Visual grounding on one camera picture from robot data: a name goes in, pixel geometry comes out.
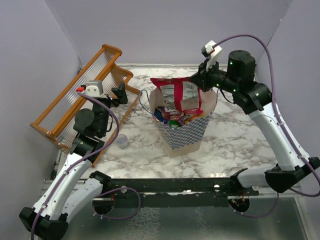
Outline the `pink snack bag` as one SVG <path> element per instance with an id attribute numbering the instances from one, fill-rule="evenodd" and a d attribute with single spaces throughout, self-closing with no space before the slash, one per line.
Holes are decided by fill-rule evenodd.
<path id="1" fill-rule="evenodd" d="M 165 102 L 179 112 L 201 115 L 202 99 L 200 89 L 189 77 L 151 78 L 151 82 L 160 90 Z"/>

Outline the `blue checkered paper bag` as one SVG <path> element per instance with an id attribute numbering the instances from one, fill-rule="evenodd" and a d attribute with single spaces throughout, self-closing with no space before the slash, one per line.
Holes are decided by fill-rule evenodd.
<path id="1" fill-rule="evenodd" d="M 218 96 L 216 92 L 214 90 L 207 92 L 201 91 L 200 97 L 203 100 L 201 110 L 203 110 L 204 116 L 196 117 L 191 120 L 191 122 L 177 128 L 166 125 L 159 121 L 154 115 L 156 107 L 165 105 L 165 99 L 160 93 L 160 90 L 155 88 L 151 92 L 147 92 L 146 96 L 148 108 L 145 108 L 145 110 L 152 117 L 167 154 L 170 157 L 177 157 L 198 151 L 217 105 Z"/>

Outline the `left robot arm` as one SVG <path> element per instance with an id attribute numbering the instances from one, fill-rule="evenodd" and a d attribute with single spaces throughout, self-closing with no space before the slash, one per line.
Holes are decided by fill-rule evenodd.
<path id="1" fill-rule="evenodd" d="M 114 97 L 104 93 L 99 80 L 89 81 L 76 89 L 79 96 L 92 103 L 92 107 L 82 108 L 75 114 L 73 129 L 76 137 L 64 166 L 50 187 L 33 207 L 24 207 L 19 214 L 31 239 L 62 239 L 73 213 L 96 194 L 103 198 L 110 193 L 110 184 L 97 179 L 91 180 L 92 187 L 77 192 L 73 189 L 99 154 L 119 135 L 120 123 L 111 109 L 127 104 L 126 85 L 122 82 L 111 91 Z"/>

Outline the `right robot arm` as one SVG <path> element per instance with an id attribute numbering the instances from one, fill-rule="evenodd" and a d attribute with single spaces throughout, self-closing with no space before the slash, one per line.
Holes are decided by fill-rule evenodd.
<path id="1" fill-rule="evenodd" d="M 311 157 L 298 143 L 276 113 L 272 92 L 263 83 L 255 81 L 256 60 L 245 50 L 234 50 L 228 55 L 227 70 L 219 68 L 217 50 L 203 50 L 205 61 L 190 81 L 203 92 L 213 87 L 232 94 L 234 104 L 259 127 L 269 143 L 277 164 L 271 169 L 241 170 L 230 182 L 229 189 L 240 196 L 249 187 L 270 187 L 284 193 L 320 166 L 318 157 Z"/>

